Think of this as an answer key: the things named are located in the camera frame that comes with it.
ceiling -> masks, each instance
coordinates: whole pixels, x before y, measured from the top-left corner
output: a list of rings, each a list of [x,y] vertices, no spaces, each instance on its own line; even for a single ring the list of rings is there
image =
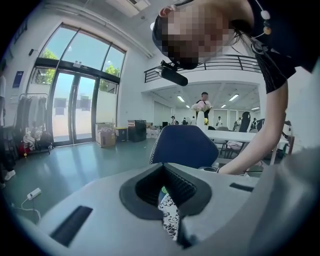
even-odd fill
[[[190,84],[185,87],[175,86],[171,88],[151,91],[155,98],[161,97],[177,108],[190,107],[201,99],[201,93],[207,92],[209,101],[214,109],[251,110],[260,107],[259,92],[256,85],[243,83],[212,82],[206,84]],[[235,94],[239,96],[229,101]],[[177,96],[181,96],[185,102],[181,102]]]
[[[148,0],[150,6],[140,11],[139,14],[128,17],[106,2],[106,0],[66,0],[82,8],[103,16],[121,27],[128,34],[146,47],[150,52],[155,53],[157,48],[152,42],[152,31],[150,25],[155,21],[161,8],[172,5],[175,0]]]

white table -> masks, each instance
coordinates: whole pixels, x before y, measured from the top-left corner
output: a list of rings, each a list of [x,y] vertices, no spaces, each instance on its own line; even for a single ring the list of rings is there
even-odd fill
[[[251,142],[256,133],[251,132],[238,132],[238,131],[224,131],[224,130],[204,130],[205,135],[207,135],[212,140],[224,140],[232,142]],[[276,153],[279,144],[287,144],[288,141],[281,137],[277,146],[272,151],[270,165],[275,163]]]

shoe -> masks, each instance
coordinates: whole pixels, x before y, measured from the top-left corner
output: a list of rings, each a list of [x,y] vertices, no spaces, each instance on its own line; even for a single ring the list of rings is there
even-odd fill
[[[16,175],[15,170],[8,171],[6,176],[4,177],[4,180],[7,182],[8,180],[10,180],[15,175]]]

blue sign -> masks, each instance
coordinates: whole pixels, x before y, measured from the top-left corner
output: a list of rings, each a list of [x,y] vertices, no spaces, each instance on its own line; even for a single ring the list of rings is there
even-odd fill
[[[12,88],[19,88],[20,87],[20,83],[21,83],[21,79],[22,79],[23,74],[24,74],[23,71],[16,72]]]

